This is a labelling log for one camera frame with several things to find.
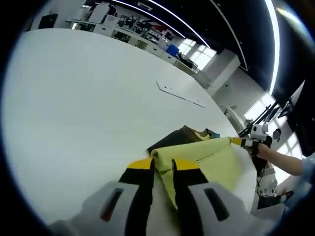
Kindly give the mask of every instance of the white tabletop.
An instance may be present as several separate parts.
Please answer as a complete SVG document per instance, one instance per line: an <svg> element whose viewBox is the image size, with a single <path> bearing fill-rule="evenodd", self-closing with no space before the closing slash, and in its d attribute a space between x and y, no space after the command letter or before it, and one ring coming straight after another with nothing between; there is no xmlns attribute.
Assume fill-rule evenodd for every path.
<svg viewBox="0 0 315 236"><path fill-rule="evenodd" d="M160 91L156 80L206 108ZM77 214L87 197L118 180L129 163L146 156L146 148L183 125L209 128L222 137L236 135L191 76L141 49L85 31L24 33L3 91L8 163L26 200L46 223ZM250 209L255 169L246 152L236 149L248 170L235 193ZM157 216L148 227L162 229L157 223L167 224L168 218L154 204L163 218Z"/></svg>

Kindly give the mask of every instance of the white cabinet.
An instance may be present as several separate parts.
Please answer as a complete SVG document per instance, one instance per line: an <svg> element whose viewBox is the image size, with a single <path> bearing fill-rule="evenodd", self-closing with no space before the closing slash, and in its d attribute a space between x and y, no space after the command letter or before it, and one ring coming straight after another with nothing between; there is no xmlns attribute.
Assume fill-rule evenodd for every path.
<svg viewBox="0 0 315 236"><path fill-rule="evenodd" d="M96 25L93 30L93 33L99 33L111 37L113 31L114 29L111 27Z"/></svg>
<svg viewBox="0 0 315 236"><path fill-rule="evenodd" d="M159 48L157 45L153 46L153 45L149 45L146 47L145 51L152 53L158 57L161 57L163 54L163 50L161 48Z"/></svg>
<svg viewBox="0 0 315 236"><path fill-rule="evenodd" d="M161 59L164 61L167 61L168 63L174 64L176 61L176 58L169 55L167 52L163 52Z"/></svg>
<svg viewBox="0 0 315 236"><path fill-rule="evenodd" d="M179 60L175 61L174 66L184 71L186 74L189 74L189 75L195 74L195 72L192 69L190 69L188 66L186 66L184 63L180 62Z"/></svg>
<svg viewBox="0 0 315 236"><path fill-rule="evenodd" d="M130 37L128 44L130 44L132 46L137 46L138 45L138 39L134 38L134 37Z"/></svg>

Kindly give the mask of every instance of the yellow-green cloth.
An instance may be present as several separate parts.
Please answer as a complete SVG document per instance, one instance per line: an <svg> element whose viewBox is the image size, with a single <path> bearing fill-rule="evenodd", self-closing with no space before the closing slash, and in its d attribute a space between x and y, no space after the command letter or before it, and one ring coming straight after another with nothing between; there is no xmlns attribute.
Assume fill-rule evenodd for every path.
<svg viewBox="0 0 315 236"><path fill-rule="evenodd" d="M228 137L162 147L153 150L151 156L155 159L155 166L175 207L172 159L195 161L208 181L216 181L230 191L235 189L238 178L243 173Z"/></svg>
<svg viewBox="0 0 315 236"><path fill-rule="evenodd" d="M205 137L202 137L200 134L198 133L195 133L195 135L200 138L201 140L209 140L210 139L210 135L207 134Z"/></svg>

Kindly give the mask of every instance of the black ceiling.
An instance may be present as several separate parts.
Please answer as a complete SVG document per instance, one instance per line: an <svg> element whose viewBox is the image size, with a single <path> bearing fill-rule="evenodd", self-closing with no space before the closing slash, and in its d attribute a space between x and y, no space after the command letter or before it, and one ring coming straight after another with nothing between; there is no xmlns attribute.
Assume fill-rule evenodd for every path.
<svg viewBox="0 0 315 236"><path fill-rule="evenodd" d="M120 1L134 6L137 6L138 2L150 6L151 14L167 22L185 37L203 44L187 26L148 0ZM263 89L269 90L275 56L273 29L265 1L155 0L155 2L188 23L218 53L226 48L237 54L245 72ZM274 95L278 101L283 102L306 78L305 74L301 76L305 71L305 65L301 61L305 61L308 52L284 18L278 13L277 18L281 34L281 56Z"/></svg>

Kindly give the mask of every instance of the window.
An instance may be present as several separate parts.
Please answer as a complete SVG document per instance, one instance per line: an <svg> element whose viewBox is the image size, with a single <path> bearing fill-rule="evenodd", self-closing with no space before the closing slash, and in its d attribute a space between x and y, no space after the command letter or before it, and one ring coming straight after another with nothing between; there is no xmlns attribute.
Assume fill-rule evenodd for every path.
<svg viewBox="0 0 315 236"><path fill-rule="evenodd" d="M303 159L302 150L301 150L299 141L297 140L295 133L291 134L291 136L289 137L287 142L284 143L278 149L278 152L280 152L284 155L294 156L294 157L297 157L299 159ZM279 167L276 167L275 165L273 165L273 168L276 172L275 175L276 175L276 179L277 179L278 184L282 183L283 181L285 181L290 176L290 174L281 170Z"/></svg>
<svg viewBox="0 0 315 236"><path fill-rule="evenodd" d="M199 70L202 70L216 53L215 50L212 50L205 45L201 45L191 56L190 60L198 65Z"/></svg>
<svg viewBox="0 0 315 236"><path fill-rule="evenodd" d="M267 106L272 105L275 99L268 93L263 94L263 96L245 113L246 119L256 119Z"/></svg>
<svg viewBox="0 0 315 236"><path fill-rule="evenodd" d="M192 41L190 39L185 39L181 43L181 45L178 47L179 48L179 52L182 53L183 55L186 55L195 44L196 44L195 41Z"/></svg>

